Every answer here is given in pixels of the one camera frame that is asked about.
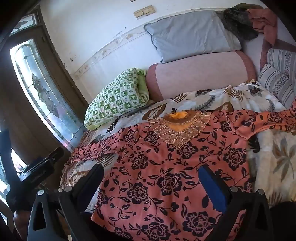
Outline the pink bolster cushion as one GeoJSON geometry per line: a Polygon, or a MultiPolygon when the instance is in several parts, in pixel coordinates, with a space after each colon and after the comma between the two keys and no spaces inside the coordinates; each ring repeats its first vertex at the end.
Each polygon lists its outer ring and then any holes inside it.
{"type": "Polygon", "coordinates": [[[236,87],[255,79],[251,59],[241,51],[231,51],[153,64],[145,82],[150,99],[158,102],[185,92],[236,87]]]}

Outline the rust red cloth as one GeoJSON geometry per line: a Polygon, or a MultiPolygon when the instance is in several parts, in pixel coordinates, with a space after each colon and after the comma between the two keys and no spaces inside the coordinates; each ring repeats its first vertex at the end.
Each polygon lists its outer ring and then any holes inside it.
{"type": "Polygon", "coordinates": [[[278,36],[278,17],[269,8],[248,9],[248,17],[252,27],[259,33],[264,34],[264,39],[274,46],[278,36]]]}

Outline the grey pillow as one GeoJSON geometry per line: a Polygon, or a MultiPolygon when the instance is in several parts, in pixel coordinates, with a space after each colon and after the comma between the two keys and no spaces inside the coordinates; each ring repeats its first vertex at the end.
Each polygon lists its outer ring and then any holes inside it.
{"type": "Polygon", "coordinates": [[[214,10],[192,11],[144,25],[162,63],[201,54],[237,51],[238,38],[214,10]]]}

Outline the black fuzzy garment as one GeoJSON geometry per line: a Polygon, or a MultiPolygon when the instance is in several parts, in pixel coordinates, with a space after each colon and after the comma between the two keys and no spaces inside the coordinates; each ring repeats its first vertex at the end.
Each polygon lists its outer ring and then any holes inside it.
{"type": "Polygon", "coordinates": [[[216,13],[225,29],[235,35],[240,42],[257,38],[258,32],[253,29],[246,9],[233,7],[216,13]]]}

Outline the salmon black floral garment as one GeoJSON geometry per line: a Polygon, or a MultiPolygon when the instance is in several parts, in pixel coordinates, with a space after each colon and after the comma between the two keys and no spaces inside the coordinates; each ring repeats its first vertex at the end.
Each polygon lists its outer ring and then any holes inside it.
{"type": "Polygon", "coordinates": [[[182,111],[78,147],[71,161],[118,155],[91,218],[102,228],[131,240],[204,240],[221,215],[200,183],[200,167],[250,192],[247,140],[264,130],[294,127],[295,108],[182,111]]]}

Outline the beige wall switch plate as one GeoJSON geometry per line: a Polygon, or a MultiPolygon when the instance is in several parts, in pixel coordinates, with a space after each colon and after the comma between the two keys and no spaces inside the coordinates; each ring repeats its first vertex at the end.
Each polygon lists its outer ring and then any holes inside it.
{"type": "Polygon", "coordinates": [[[155,12],[156,10],[154,9],[154,7],[150,5],[134,12],[133,14],[138,19],[138,18],[141,18],[142,16],[149,16],[151,14],[154,14],[155,12]]]}

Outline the stained glass door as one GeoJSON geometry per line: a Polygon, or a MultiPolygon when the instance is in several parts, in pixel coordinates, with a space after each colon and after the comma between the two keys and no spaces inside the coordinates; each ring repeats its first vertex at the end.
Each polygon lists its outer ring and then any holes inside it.
{"type": "Polygon", "coordinates": [[[12,104],[9,122],[34,140],[47,133],[69,152],[78,146],[88,103],[53,46],[40,6],[19,20],[1,49],[1,91],[12,104]]]}

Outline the striped floral pillow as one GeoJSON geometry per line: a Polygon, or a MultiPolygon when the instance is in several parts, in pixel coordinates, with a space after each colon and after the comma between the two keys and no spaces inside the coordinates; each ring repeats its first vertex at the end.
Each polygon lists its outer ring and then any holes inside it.
{"type": "Polygon", "coordinates": [[[295,100],[295,52],[269,49],[259,82],[289,109],[295,100]]]}

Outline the green checkered pillow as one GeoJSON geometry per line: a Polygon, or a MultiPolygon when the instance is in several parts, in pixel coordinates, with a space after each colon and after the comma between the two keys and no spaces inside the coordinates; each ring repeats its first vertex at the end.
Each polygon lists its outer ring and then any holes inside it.
{"type": "Polygon", "coordinates": [[[106,85],[86,110],[86,129],[95,130],[116,117],[145,106],[149,101],[146,74],[142,69],[129,68],[106,85]]]}

